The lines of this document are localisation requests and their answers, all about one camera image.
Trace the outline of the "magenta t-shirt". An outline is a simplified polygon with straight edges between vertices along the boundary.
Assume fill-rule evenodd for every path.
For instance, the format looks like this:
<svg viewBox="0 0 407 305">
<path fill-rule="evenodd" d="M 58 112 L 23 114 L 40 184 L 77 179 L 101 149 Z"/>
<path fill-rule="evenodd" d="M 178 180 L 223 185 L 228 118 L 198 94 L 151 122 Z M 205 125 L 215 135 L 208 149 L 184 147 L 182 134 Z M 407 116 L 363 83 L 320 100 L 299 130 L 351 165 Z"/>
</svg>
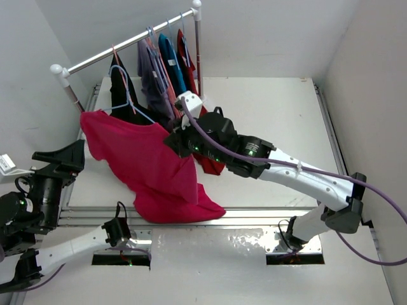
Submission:
<svg viewBox="0 0 407 305">
<path fill-rule="evenodd" d="M 219 219 L 225 209 L 197 181 L 193 157 L 180 158 L 163 141 L 158 123 L 135 125 L 103 111 L 84 112 L 80 126 L 90 154 L 106 161 L 135 193 L 134 207 L 148 222 L 184 224 Z"/>
</svg>

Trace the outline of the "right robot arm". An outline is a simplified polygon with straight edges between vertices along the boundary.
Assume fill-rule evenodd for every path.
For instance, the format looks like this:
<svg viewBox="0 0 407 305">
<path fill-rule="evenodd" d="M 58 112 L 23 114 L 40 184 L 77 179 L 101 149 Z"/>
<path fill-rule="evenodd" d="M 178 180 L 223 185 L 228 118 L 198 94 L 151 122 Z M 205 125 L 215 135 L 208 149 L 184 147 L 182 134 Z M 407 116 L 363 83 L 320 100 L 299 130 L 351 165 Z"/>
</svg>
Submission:
<svg viewBox="0 0 407 305">
<path fill-rule="evenodd" d="M 272 143 L 238 134 L 219 107 L 198 118 L 197 124 L 216 145 L 192 125 L 175 127 L 164 144 L 181 158 L 195 153 L 225 164 L 228 171 L 240 177 L 278 183 L 317 200 L 316 208 L 291 217 L 287 229 L 278 232 L 283 250 L 299 251 L 314 236 L 329 230 L 357 232 L 362 218 L 363 186 L 319 174 L 317 168 L 307 170 Z"/>
</svg>

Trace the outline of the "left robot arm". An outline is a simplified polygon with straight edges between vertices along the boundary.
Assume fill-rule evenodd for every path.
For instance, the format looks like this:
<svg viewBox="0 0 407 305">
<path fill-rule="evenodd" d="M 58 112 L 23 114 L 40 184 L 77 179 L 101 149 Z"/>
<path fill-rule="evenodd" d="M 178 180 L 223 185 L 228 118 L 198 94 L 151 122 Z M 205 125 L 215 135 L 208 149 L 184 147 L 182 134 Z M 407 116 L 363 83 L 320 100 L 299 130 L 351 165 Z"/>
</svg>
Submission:
<svg viewBox="0 0 407 305">
<path fill-rule="evenodd" d="M 40 169 L 17 169 L 1 156 L 1 175 L 12 177 L 15 191 L 1 196 L 1 293 L 30 290 L 42 277 L 65 263 L 96 250 L 128 241 L 127 217 L 115 215 L 88 234 L 49 248 L 36 248 L 36 238 L 57 228 L 62 190 L 85 167 L 85 141 L 51 152 L 34 152 Z"/>
</svg>

